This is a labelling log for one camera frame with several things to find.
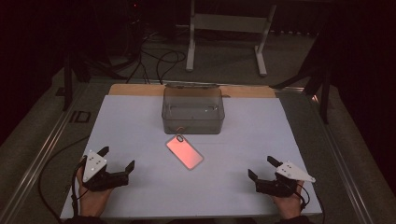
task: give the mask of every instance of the metal rail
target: metal rail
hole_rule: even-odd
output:
[[[312,105],[312,109],[318,112],[318,98],[316,96],[312,96],[312,101],[310,101]],[[349,200],[352,203],[353,208],[355,209],[356,215],[361,224],[374,224],[373,219],[370,215],[370,212],[361,197],[361,192],[353,178],[353,175],[349,172],[347,167],[347,163],[344,160],[343,153],[340,148],[337,146],[334,136],[332,135],[332,131],[330,130],[329,125],[324,124],[322,117],[319,112],[314,113],[315,118],[322,125],[322,131],[325,134],[326,139],[330,145],[330,152],[332,154],[332,158],[335,162],[335,166],[338,170],[338,173],[344,183],[344,187],[346,189],[346,193],[349,197]]]
[[[75,97],[78,98],[82,95],[85,90],[85,85],[78,85],[77,91],[75,93]],[[16,215],[21,209],[26,197],[29,195],[32,187],[35,184],[35,181],[38,178],[44,164],[50,157],[52,150],[55,148],[59,138],[64,131],[64,127],[66,126],[73,107],[76,101],[69,106],[68,110],[64,111],[61,116],[58,118],[56,124],[54,125],[51,133],[46,139],[40,151],[35,156],[35,159],[30,164],[29,168],[24,173],[21,178],[21,182],[18,184],[16,190],[8,201],[5,209],[0,214],[0,223],[8,224],[12,223]]]

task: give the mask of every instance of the smartphone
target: smartphone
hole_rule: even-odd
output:
[[[181,134],[172,137],[166,142],[166,146],[189,170],[204,160],[204,157]]]

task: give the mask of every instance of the white table surface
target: white table surface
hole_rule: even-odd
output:
[[[266,161],[292,161],[305,170],[283,107],[277,98],[224,98],[220,134],[186,134],[204,156],[189,171],[167,149],[173,137],[163,131],[161,96],[106,96],[85,149],[109,146],[107,171],[123,171],[135,160],[129,185],[113,190],[102,217],[240,217],[276,214],[269,196],[257,193],[248,169],[275,179]],[[305,214],[321,213],[313,186]],[[73,216],[70,193],[61,218]]]

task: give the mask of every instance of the translucent plastic container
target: translucent plastic container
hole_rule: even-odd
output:
[[[167,86],[163,92],[165,133],[220,133],[224,117],[217,86]]]

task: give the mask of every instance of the sleeve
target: sleeve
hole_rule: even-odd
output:
[[[299,216],[290,219],[280,219],[280,221],[277,222],[276,224],[314,224],[314,223],[309,221],[308,217],[306,216]]]
[[[64,224],[106,224],[99,217],[81,217],[76,216],[66,220]]]

